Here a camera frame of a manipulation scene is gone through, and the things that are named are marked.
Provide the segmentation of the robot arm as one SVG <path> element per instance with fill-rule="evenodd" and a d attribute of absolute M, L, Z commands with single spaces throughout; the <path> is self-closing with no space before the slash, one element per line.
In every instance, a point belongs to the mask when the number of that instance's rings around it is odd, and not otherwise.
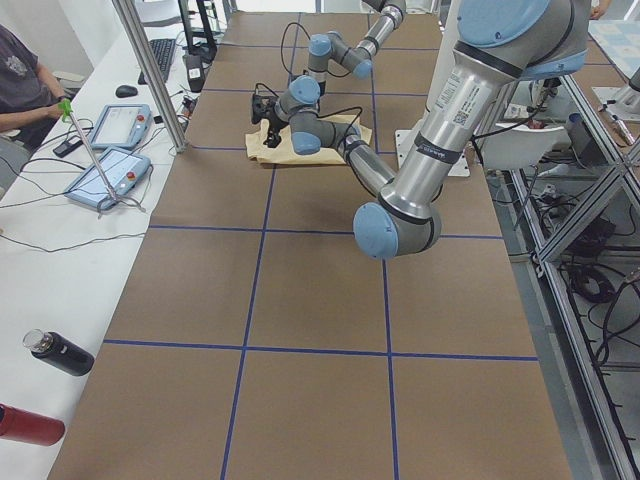
<path fill-rule="evenodd" d="M 347 75 L 358 79 L 369 77 L 374 57 L 407 14 L 404 0 L 365 1 L 365 4 L 377 11 L 379 18 L 357 44 L 347 42 L 338 31 L 314 34 L 309 39 L 305 75 L 316 81 L 321 96 L 326 91 L 331 62 L 342 67 Z"/>
<path fill-rule="evenodd" d="M 402 1 L 376 1 L 379 19 L 356 45 L 330 31 L 310 38 L 307 69 L 279 95 L 254 95 L 252 120 L 266 121 L 276 147 L 288 129 L 295 153 L 335 150 L 372 194 L 353 219 L 359 248 L 375 259 L 422 252 L 441 232 L 433 199 L 459 160 L 487 107 L 507 84 L 559 77 L 584 64 L 591 5 L 587 1 L 464 1 L 458 10 L 453 66 L 398 170 L 391 169 L 348 123 L 321 118 L 328 67 L 359 78 L 372 71 L 381 45 L 406 15 Z"/>

